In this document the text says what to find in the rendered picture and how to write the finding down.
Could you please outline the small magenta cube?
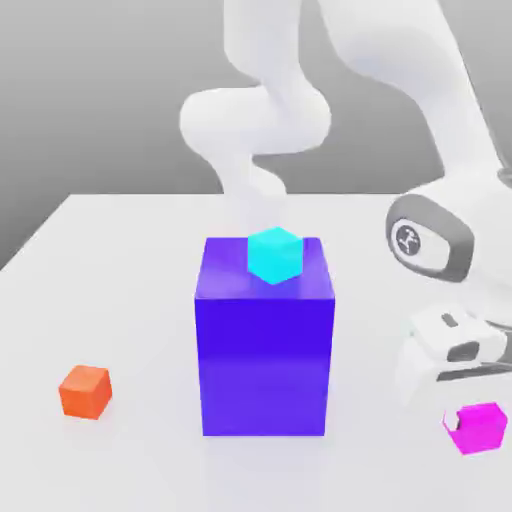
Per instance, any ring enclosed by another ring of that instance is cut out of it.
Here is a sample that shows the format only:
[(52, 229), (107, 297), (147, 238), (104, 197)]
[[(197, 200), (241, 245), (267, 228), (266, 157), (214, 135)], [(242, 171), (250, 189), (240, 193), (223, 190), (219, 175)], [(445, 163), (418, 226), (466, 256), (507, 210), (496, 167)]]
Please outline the small magenta cube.
[(501, 447), (508, 417), (496, 402), (463, 406), (458, 414), (458, 430), (445, 430), (462, 455), (493, 451)]

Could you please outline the large blue box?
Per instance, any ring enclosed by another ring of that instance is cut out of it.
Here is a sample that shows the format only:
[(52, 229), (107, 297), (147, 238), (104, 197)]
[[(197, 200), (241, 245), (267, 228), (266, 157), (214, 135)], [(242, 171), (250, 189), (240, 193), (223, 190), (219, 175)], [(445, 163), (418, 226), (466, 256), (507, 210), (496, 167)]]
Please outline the large blue box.
[(335, 293), (319, 239), (275, 285), (248, 271), (246, 239), (207, 239), (194, 306), (204, 435), (324, 434)]

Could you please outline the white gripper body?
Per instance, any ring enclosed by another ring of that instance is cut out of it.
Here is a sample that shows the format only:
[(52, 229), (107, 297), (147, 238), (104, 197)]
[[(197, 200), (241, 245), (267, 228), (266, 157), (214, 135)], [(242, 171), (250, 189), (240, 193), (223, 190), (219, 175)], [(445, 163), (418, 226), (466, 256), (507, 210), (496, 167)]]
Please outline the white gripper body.
[(409, 336), (401, 347), (395, 371), (400, 401), (408, 404), (425, 384), (512, 373), (512, 336), (503, 336), (499, 342), (495, 350), (488, 342), (470, 340), (433, 356), (416, 337)]

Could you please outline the small cyan cube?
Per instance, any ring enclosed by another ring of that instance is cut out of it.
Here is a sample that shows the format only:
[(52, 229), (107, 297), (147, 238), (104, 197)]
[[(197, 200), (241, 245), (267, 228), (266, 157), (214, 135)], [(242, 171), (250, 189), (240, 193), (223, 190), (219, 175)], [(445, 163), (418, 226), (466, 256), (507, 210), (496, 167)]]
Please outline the small cyan cube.
[(274, 227), (247, 239), (248, 271), (268, 284), (279, 284), (303, 271), (304, 240)]

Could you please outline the small orange cube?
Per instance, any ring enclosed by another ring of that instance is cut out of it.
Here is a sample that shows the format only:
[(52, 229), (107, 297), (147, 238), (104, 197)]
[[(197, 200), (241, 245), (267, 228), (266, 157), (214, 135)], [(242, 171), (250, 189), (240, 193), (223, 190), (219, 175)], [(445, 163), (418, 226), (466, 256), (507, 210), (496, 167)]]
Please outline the small orange cube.
[(59, 385), (58, 391), (65, 415), (98, 420), (112, 398), (109, 371), (77, 365)]

